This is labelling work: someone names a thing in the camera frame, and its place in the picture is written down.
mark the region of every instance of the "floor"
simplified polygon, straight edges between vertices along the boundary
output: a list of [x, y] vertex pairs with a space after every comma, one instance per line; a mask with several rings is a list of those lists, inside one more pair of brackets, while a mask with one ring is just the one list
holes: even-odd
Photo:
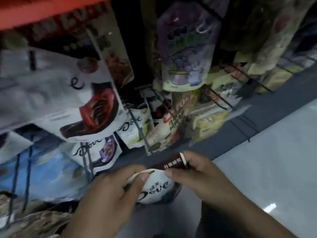
[[[316, 237], [317, 100], [214, 162], [248, 198], [300, 238]], [[137, 210], [117, 237], [194, 237], [200, 200], [184, 187], [174, 203]]]

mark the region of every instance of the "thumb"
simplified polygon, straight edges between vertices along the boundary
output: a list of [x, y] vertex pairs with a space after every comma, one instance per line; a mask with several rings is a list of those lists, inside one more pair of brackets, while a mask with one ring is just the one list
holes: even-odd
[[199, 172], [192, 169], [183, 170], [183, 169], [170, 168], [165, 170], [165, 175], [177, 183], [186, 185], [190, 188], [194, 188], [196, 186], [196, 180], [197, 180], [197, 176], [199, 175]]
[[128, 205], [133, 209], [135, 203], [138, 200], [140, 193], [143, 190], [143, 186], [147, 179], [149, 178], [149, 173], [140, 173], [132, 182], [132, 185], [128, 191], [122, 197], [122, 202], [124, 205]]

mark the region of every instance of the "forearm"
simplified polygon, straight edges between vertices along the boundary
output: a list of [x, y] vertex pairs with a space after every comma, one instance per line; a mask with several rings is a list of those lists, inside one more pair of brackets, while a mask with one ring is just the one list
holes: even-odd
[[233, 204], [221, 208], [221, 211], [247, 238], [296, 238], [242, 194]]

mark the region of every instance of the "finger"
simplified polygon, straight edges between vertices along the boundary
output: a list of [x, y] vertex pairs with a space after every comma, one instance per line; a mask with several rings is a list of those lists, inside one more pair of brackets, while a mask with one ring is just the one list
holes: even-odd
[[177, 183], [195, 188], [199, 172], [196, 170], [183, 170], [170, 168], [165, 170], [165, 175]]
[[133, 210], [135, 203], [138, 200], [139, 195], [143, 190], [143, 186], [149, 178], [149, 173], [140, 173], [132, 182], [132, 185], [127, 192], [121, 198], [121, 202], [126, 206], [126, 209]]
[[132, 164], [121, 169], [118, 169], [113, 177], [119, 182], [119, 185], [125, 185], [127, 180], [133, 176], [135, 173], [145, 170], [146, 167], [142, 164]]
[[184, 150], [182, 153], [184, 154], [185, 160], [189, 163], [189, 165], [198, 171], [204, 171], [206, 166], [208, 166], [208, 164], [211, 162], [207, 156], [190, 150]]

